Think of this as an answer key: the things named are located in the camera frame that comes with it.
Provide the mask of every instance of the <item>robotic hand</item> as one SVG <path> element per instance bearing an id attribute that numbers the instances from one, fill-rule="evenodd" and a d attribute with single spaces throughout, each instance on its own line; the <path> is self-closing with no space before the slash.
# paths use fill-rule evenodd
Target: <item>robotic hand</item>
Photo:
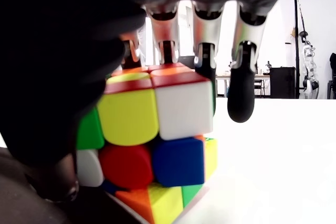
<path id="1" fill-rule="evenodd" d="M 308 33 L 302 31 L 300 33 L 302 43 L 305 45 L 302 49 L 302 55 L 304 60 L 304 71 L 305 80 L 303 81 L 304 90 L 304 98 L 305 99 L 317 99 L 319 95 L 319 86 L 320 83 L 316 78 L 316 64 L 314 62 L 315 48 L 311 45 L 311 43 L 307 40 Z"/>
<path id="2" fill-rule="evenodd" d="M 160 63 L 177 62 L 179 0 L 6 1 L 0 131 L 41 197 L 71 201 L 78 192 L 80 118 L 97 103 L 105 76 L 120 65 L 124 52 L 125 68 L 139 66 L 134 31 L 146 17 L 141 6 L 152 21 Z M 195 69 L 213 82 L 215 102 L 214 57 L 228 0 L 192 1 Z M 277 0 L 237 1 L 228 113 L 245 122 L 254 109 L 255 64 L 267 14 Z"/>

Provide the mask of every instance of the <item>white tabletop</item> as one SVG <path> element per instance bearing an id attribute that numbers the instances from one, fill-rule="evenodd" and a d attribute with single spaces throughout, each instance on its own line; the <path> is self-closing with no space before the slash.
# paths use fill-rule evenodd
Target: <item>white tabletop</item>
<path id="1" fill-rule="evenodd" d="M 209 191 L 175 224 L 335 224 L 336 103 L 256 99 L 243 124 L 226 103 L 217 98 L 209 134 L 219 148 Z"/>

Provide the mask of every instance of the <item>white cube piece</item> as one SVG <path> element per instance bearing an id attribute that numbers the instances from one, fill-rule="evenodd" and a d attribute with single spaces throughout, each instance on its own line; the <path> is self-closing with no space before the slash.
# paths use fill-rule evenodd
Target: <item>white cube piece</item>
<path id="1" fill-rule="evenodd" d="M 210 80 L 196 72 L 152 76 L 160 137 L 174 140 L 209 133 L 213 128 Z"/>
<path id="2" fill-rule="evenodd" d="M 97 150 L 77 151 L 77 176 L 81 186 L 98 187 L 103 183 Z"/>

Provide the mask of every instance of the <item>green cube piece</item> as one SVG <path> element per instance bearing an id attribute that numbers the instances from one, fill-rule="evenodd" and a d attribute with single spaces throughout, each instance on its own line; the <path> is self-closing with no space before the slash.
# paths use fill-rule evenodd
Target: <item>green cube piece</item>
<path id="1" fill-rule="evenodd" d="M 182 186 L 183 208 L 185 208 L 190 203 L 190 201 L 192 201 L 192 199 L 202 188 L 202 186 L 203 184 L 193 186 Z"/>
<path id="2" fill-rule="evenodd" d="M 104 137 L 97 108 L 93 108 L 80 121 L 77 133 L 77 149 L 100 149 L 104 146 Z"/>

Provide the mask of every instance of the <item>rubik's cube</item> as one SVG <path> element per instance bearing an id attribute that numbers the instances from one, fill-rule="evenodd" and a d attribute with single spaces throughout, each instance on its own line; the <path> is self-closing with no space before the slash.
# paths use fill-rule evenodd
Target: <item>rubik's cube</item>
<path id="1" fill-rule="evenodd" d="M 180 64 L 116 71 L 81 121 L 82 186 L 101 186 L 149 223 L 170 224 L 217 165 L 211 81 Z"/>

